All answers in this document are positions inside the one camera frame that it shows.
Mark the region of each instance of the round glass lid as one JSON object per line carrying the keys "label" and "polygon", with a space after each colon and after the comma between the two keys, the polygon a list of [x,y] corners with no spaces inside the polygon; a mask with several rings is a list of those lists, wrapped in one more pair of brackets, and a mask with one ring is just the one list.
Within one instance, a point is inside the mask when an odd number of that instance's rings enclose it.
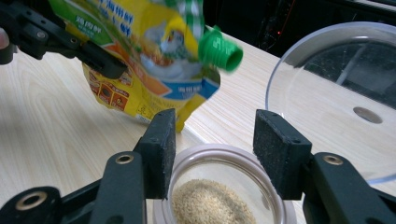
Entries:
{"label": "round glass lid", "polygon": [[396,178],[396,27],[329,26],[280,59],[265,107],[374,184]]}

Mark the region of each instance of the wooden table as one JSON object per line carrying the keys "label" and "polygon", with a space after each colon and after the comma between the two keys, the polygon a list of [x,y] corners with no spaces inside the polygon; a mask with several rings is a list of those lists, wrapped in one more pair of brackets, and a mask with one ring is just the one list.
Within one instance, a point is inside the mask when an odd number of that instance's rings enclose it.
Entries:
{"label": "wooden table", "polygon": [[[220,90],[177,134],[177,151],[221,143],[252,151],[256,109],[278,58],[238,41],[245,56]],[[62,195],[99,179],[107,159],[132,150],[147,124],[99,105],[78,60],[46,54],[37,61],[18,53],[0,66],[0,205],[37,186]],[[376,185],[396,195],[396,182]],[[301,203],[294,203],[304,223]]]}

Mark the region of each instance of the dark background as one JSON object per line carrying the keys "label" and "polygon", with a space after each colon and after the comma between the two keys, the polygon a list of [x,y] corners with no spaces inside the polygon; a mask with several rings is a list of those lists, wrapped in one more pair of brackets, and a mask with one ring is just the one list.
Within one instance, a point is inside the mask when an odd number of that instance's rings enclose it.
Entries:
{"label": "dark background", "polygon": [[[396,0],[375,1],[396,6]],[[348,0],[205,0],[204,14],[206,24],[278,57],[304,36],[333,24],[396,25],[395,11]]]}

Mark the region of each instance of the black mechanical arm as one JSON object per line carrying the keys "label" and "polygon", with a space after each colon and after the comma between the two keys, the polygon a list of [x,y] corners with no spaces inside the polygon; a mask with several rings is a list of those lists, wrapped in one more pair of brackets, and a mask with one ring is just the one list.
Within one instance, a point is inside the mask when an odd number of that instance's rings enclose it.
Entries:
{"label": "black mechanical arm", "polygon": [[253,151],[283,200],[301,200],[307,223],[396,223],[396,198],[372,189],[353,165],[311,143],[281,116],[258,110]]}
{"label": "black mechanical arm", "polygon": [[66,58],[79,58],[105,77],[117,79],[127,66],[91,41],[82,42],[66,32],[64,22],[56,17],[45,1],[0,0],[0,27],[6,30],[11,44],[0,50],[0,64],[10,63],[14,46],[41,60],[46,52]]}
{"label": "black mechanical arm", "polygon": [[175,110],[158,113],[133,151],[108,159],[103,177],[61,198],[28,189],[0,210],[0,224],[146,223],[146,199],[165,199],[176,155]]}

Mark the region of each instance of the bolt hole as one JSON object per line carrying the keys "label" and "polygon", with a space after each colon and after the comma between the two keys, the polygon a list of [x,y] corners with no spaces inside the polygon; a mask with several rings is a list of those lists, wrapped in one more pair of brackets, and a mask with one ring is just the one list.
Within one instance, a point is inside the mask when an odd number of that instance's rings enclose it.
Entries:
{"label": "bolt hole", "polygon": [[37,37],[38,38],[45,38],[46,37],[46,33],[42,32],[42,31],[39,31],[39,32],[37,32]]}
{"label": "bolt hole", "polygon": [[362,119],[365,119],[369,122],[372,122],[375,124],[382,123],[381,117],[379,117],[375,112],[373,112],[369,109],[366,109],[366,108],[363,108],[360,106],[356,106],[355,108],[353,108],[353,112],[355,112],[355,114],[357,114]]}
{"label": "bolt hole", "polygon": [[334,156],[330,156],[330,155],[324,156],[323,160],[325,160],[327,163],[329,163],[331,165],[341,165],[344,163],[338,157],[334,157]]}
{"label": "bolt hole", "polygon": [[125,163],[128,163],[128,162],[131,162],[133,159],[134,159],[133,156],[130,156],[130,155],[122,155],[122,156],[119,156],[119,157],[116,159],[116,163],[118,163],[118,164],[125,164]]}
{"label": "bolt hole", "polygon": [[25,195],[16,204],[16,209],[20,211],[29,210],[42,204],[47,199],[47,193],[36,191]]}
{"label": "bolt hole", "polygon": [[32,205],[32,204],[38,202],[39,199],[40,199],[39,196],[34,195],[34,196],[32,196],[32,197],[26,199],[25,201],[23,201],[23,204],[24,204],[24,205]]}
{"label": "bolt hole", "polygon": [[122,216],[112,216],[107,219],[106,224],[122,224],[123,217]]}

